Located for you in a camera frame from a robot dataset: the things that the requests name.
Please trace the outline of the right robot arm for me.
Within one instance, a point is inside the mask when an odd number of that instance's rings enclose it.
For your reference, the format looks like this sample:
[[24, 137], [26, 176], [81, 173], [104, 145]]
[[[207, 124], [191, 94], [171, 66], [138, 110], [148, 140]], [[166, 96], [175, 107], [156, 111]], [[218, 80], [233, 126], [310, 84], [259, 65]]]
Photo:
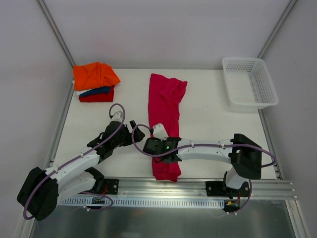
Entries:
[[142, 151], [157, 157], [160, 163], [201, 159], [230, 164], [231, 169], [225, 172], [222, 184], [207, 187], [214, 196], [238, 197], [244, 183], [262, 176], [261, 147], [242, 134], [215, 142], [151, 137], [146, 140]]

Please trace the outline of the magenta t shirt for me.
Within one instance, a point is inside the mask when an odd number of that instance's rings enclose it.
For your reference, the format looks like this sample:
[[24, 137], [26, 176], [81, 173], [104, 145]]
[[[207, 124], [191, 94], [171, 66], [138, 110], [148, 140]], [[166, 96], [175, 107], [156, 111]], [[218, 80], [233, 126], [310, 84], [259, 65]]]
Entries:
[[[151, 74], [148, 96], [150, 127], [161, 123], [169, 136], [179, 136], [179, 104], [186, 93], [187, 84], [188, 82], [176, 78]], [[152, 159], [152, 171], [157, 180], [177, 182], [181, 175], [181, 169], [177, 163], [163, 163], [157, 158]]]

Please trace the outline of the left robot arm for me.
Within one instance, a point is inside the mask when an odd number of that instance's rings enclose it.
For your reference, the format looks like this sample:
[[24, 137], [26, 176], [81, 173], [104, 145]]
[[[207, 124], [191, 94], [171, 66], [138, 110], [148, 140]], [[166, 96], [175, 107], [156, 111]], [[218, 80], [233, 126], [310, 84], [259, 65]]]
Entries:
[[118, 147], [140, 142], [145, 134], [130, 121], [133, 132], [121, 121], [112, 120], [105, 131], [87, 144], [87, 150], [62, 165], [40, 169], [33, 168], [17, 196], [23, 206], [25, 220], [41, 221], [56, 206], [78, 193], [102, 194], [104, 175], [95, 169], [113, 154]]

